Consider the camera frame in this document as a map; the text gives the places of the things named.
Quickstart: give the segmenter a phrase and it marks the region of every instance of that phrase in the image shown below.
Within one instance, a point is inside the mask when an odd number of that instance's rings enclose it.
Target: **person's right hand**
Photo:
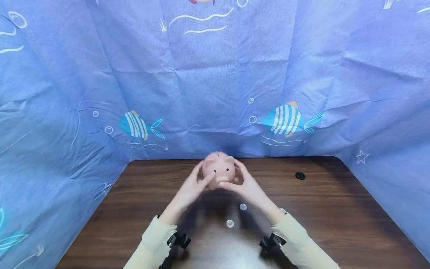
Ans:
[[[281,221],[285,216],[284,213],[268,198],[257,181],[248,172],[246,166],[236,159],[234,159],[234,164],[239,168],[239,172],[243,176],[243,184],[236,185],[230,182],[221,182],[219,183],[220,187],[239,194],[253,206],[259,208],[272,225]]]

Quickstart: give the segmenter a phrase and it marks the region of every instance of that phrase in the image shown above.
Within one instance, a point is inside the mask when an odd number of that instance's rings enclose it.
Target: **pig snout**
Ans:
[[[216,182],[219,184],[220,182],[228,182],[228,177],[227,176],[218,176],[216,177]]]

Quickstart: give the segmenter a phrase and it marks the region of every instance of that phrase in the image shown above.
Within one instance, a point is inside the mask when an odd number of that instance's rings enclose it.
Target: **black coin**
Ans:
[[[306,176],[302,172],[297,172],[296,178],[300,179],[300,180],[304,180],[306,178]]]

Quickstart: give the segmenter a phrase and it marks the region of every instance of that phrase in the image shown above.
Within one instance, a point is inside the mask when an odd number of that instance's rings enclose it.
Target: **person's left hand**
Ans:
[[[215,172],[212,172],[204,179],[198,179],[202,166],[203,161],[194,167],[175,197],[159,217],[160,221],[167,225],[175,225],[187,207],[199,197],[209,182],[215,178]]]

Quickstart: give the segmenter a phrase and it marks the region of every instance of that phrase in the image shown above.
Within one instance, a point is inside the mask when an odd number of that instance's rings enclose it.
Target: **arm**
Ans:
[[[215,177],[215,173],[212,173],[203,180],[198,180],[202,164],[200,162],[193,169],[161,216],[152,219],[124,269],[158,269],[164,262],[170,252],[167,241],[176,232],[179,218]]]
[[[260,209],[272,224],[272,232],[286,240],[281,251],[298,269],[340,269],[291,216],[284,214],[267,196]]]
[[[339,269],[339,266],[308,235],[306,230],[290,215],[285,215],[264,193],[245,165],[235,160],[243,184],[222,182],[224,189],[238,193],[258,207],[269,219],[272,231],[286,240],[281,247],[287,258],[298,269]]]

